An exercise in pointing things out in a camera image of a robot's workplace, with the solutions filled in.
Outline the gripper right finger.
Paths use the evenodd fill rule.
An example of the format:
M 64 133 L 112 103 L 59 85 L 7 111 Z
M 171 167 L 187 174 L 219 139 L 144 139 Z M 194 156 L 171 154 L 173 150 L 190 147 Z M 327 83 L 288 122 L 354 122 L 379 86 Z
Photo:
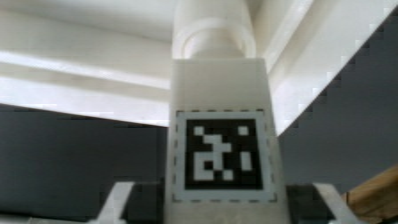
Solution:
M 315 188 L 320 193 L 326 205 L 331 209 L 334 219 L 327 224 L 363 224 L 354 212 L 349 208 L 349 205 L 343 201 L 336 187 L 326 183 L 315 183 Z

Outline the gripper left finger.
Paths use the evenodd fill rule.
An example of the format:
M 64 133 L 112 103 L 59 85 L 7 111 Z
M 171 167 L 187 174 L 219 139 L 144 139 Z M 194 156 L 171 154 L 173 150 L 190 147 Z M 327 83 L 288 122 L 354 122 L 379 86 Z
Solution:
M 134 187 L 134 182 L 118 182 L 114 184 L 98 217 L 87 224 L 127 224 L 123 212 Z

